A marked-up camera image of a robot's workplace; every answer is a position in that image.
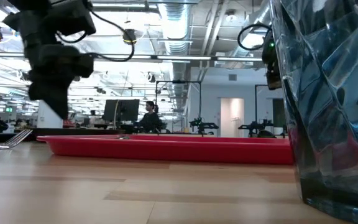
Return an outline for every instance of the clear glass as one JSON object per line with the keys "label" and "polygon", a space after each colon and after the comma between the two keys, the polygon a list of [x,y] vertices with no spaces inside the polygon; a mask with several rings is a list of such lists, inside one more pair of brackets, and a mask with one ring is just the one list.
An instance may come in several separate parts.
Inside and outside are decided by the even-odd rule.
{"label": "clear glass", "polygon": [[270,3],[301,197],[358,223],[358,1]]}

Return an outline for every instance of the computer monitor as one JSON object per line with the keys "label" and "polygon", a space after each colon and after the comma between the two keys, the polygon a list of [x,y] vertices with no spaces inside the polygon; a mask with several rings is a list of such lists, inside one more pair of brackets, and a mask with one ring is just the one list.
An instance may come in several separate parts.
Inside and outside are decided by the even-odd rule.
{"label": "computer monitor", "polygon": [[106,100],[103,119],[114,121],[114,112],[117,106],[116,121],[137,121],[140,100]]}
{"label": "computer monitor", "polygon": [[83,126],[87,126],[90,124],[90,119],[89,118],[84,118],[84,123],[82,123]]}

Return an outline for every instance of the doorway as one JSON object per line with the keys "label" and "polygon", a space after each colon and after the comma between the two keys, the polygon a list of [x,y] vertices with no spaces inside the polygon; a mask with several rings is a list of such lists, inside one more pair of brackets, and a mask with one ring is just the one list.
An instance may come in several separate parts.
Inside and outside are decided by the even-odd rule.
{"label": "doorway", "polygon": [[244,137],[238,127],[244,122],[244,99],[221,98],[220,136],[225,138]]}

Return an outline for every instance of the exposed duct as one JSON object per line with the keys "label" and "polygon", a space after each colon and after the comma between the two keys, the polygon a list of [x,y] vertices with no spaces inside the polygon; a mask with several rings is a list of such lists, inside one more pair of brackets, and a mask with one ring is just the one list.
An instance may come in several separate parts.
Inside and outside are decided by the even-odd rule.
{"label": "exposed duct", "polygon": [[[158,4],[160,15],[163,19],[163,36],[165,39],[175,41],[166,41],[165,47],[169,55],[187,55],[190,44],[177,40],[186,40],[189,35],[190,26],[190,4]],[[187,63],[172,63],[173,80],[189,80]],[[186,94],[184,89],[188,85],[173,85],[173,92],[178,109],[183,109],[186,104]]]}
{"label": "exposed duct", "polygon": [[159,14],[157,6],[145,4],[98,4],[94,3],[93,11],[95,12],[145,12]]}
{"label": "exposed duct", "polygon": [[[270,1],[263,0],[260,5],[260,9],[257,12],[254,12],[253,14],[247,16],[244,27],[249,26],[251,24],[257,24],[257,23],[269,24],[270,21],[271,21],[271,19],[270,19]],[[242,34],[242,44],[244,46],[247,45],[247,43],[245,43],[246,37],[253,30],[254,29],[248,29]],[[238,46],[230,54],[230,57],[246,57],[248,53],[249,53],[248,50],[244,50]],[[233,68],[244,68],[245,65],[242,62],[227,62],[223,65],[223,67],[233,69]]]}

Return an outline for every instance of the table surface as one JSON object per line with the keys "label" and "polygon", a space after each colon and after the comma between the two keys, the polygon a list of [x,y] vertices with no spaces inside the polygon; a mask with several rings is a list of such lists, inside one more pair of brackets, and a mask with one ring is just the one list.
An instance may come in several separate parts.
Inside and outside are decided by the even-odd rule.
{"label": "table surface", "polygon": [[0,224],[344,223],[302,204],[292,167],[0,151]]}

